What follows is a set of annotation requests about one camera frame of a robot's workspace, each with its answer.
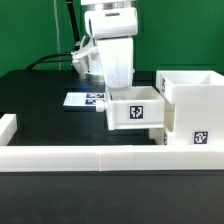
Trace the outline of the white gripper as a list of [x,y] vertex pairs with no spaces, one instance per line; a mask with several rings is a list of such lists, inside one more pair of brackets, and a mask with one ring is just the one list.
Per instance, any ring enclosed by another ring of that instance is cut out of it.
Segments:
[[98,40],[105,84],[110,90],[126,90],[133,80],[133,38]]

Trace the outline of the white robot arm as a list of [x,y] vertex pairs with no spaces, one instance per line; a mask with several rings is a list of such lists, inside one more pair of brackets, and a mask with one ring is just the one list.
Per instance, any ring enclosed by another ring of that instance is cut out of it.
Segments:
[[86,46],[72,52],[72,64],[81,76],[103,75],[111,91],[132,86],[133,37],[138,33],[136,0],[81,0]]

